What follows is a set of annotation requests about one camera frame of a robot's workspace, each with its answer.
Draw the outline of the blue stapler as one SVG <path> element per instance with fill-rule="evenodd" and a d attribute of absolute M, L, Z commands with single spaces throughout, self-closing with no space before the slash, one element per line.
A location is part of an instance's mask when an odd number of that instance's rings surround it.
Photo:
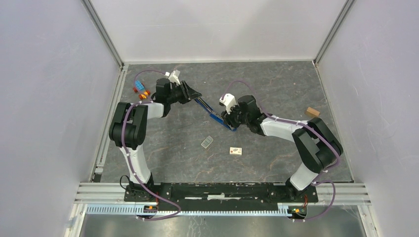
<path fill-rule="evenodd" d="M 195 99 L 195 101 L 209 114 L 209 116 L 214 119 L 216 122 L 220 123 L 222 126 L 226 127 L 230 131 L 236 131 L 237 128 L 233 128 L 230 125 L 224 123 L 224 120 L 218 112 L 216 112 L 207 102 L 202 98 Z"/>

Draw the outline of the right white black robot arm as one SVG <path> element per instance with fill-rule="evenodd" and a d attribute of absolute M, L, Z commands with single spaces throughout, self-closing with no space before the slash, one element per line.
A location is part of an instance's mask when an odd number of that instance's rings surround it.
<path fill-rule="evenodd" d="M 264 113 L 252 95 L 236 99 L 227 93 L 219 103 L 225 107 L 221 116 L 227 126 L 245 125 L 252 133 L 294 142 L 301 165 L 286 181 L 289 200 L 299 201 L 322 172 L 339 163 L 343 147 L 322 119 L 291 120 Z"/>

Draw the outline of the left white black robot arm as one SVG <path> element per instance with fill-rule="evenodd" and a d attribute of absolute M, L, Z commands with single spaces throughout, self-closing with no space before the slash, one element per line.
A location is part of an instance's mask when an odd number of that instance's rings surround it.
<path fill-rule="evenodd" d="M 129 184 L 126 187 L 128 192 L 136 192 L 143 201 L 150 201 L 155 196 L 152 173 L 147 166 L 143 149 L 148 121 L 166 117 L 172 104 L 186 104 L 201 96 L 201 93 L 192 89 L 185 81 L 175 83 L 169 79 L 158 79 L 151 101 L 117 104 L 109 137 L 126 160 L 129 170 Z"/>

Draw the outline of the colourful toy brick car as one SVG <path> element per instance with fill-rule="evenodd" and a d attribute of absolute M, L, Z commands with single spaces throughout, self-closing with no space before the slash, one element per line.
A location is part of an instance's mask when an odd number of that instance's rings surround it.
<path fill-rule="evenodd" d="M 140 100 L 145 100 L 151 97 L 151 92 L 147 90 L 139 80 L 135 80 L 133 84 L 133 91 L 134 93 L 138 94 Z"/>

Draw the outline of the small wooden block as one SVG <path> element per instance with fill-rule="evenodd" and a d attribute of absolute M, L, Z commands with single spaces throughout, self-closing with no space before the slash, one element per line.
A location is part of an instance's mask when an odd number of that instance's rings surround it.
<path fill-rule="evenodd" d="M 320 115 L 320 112 L 312 107 L 308 107 L 305 111 L 305 114 L 307 116 L 310 116 L 311 118 L 318 118 Z"/>

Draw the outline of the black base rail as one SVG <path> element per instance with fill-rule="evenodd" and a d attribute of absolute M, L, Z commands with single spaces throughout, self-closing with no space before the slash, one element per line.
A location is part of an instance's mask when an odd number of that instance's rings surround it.
<path fill-rule="evenodd" d="M 279 203 L 317 203 L 317 190 L 285 183 L 153 183 L 121 185 L 125 202 L 143 202 L 153 211 L 274 211 Z"/>

